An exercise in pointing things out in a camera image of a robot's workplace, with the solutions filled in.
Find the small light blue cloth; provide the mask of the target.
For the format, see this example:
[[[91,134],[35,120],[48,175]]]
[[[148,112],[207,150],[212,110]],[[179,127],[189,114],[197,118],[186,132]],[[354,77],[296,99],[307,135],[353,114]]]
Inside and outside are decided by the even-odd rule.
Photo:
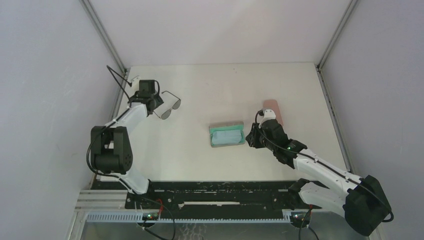
[[[241,143],[243,136],[239,129],[215,131],[211,137],[213,146],[233,145]]]

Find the black frame grey sunglasses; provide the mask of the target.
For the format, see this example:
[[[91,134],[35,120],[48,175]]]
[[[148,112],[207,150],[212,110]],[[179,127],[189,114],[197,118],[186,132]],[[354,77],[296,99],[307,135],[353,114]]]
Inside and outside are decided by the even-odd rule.
[[[162,100],[162,105],[153,111],[153,114],[161,120],[167,120],[172,112],[180,108],[182,99],[176,94],[164,90],[160,93],[159,99]]]

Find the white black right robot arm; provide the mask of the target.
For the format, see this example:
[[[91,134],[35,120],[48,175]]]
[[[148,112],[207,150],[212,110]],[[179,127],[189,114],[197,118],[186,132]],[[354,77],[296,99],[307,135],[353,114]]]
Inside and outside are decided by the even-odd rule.
[[[267,148],[281,164],[323,184],[300,178],[289,188],[293,205],[303,202],[333,212],[366,237],[381,223],[394,220],[390,203],[375,177],[361,177],[331,165],[305,144],[289,139],[276,119],[252,123],[245,140],[255,149]]]

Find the pink glasses case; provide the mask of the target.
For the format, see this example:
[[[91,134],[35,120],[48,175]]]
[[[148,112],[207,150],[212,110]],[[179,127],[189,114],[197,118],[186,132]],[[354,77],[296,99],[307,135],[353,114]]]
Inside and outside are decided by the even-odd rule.
[[[264,109],[271,109],[274,111],[275,116],[276,116],[276,120],[278,121],[279,124],[281,124],[282,126],[284,125],[283,122],[283,118],[281,115],[281,111],[280,111],[280,107],[279,104],[277,102],[277,100],[275,99],[267,99],[263,101],[262,107]]]

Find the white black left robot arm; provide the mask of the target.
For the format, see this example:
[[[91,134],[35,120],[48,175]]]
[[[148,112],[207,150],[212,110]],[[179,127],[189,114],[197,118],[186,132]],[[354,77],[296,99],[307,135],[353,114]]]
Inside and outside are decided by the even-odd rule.
[[[160,89],[157,80],[140,80],[123,113],[91,129],[86,152],[87,166],[94,174],[114,178],[138,195],[148,192],[150,180],[132,167],[130,133],[163,104]]]

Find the grey marbled glasses case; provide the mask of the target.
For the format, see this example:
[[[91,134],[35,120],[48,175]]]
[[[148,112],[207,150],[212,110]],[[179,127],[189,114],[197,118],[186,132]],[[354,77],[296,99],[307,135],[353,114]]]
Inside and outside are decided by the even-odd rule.
[[[212,148],[238,146],[245,143],[243,121],[213,123],[208,130]]]

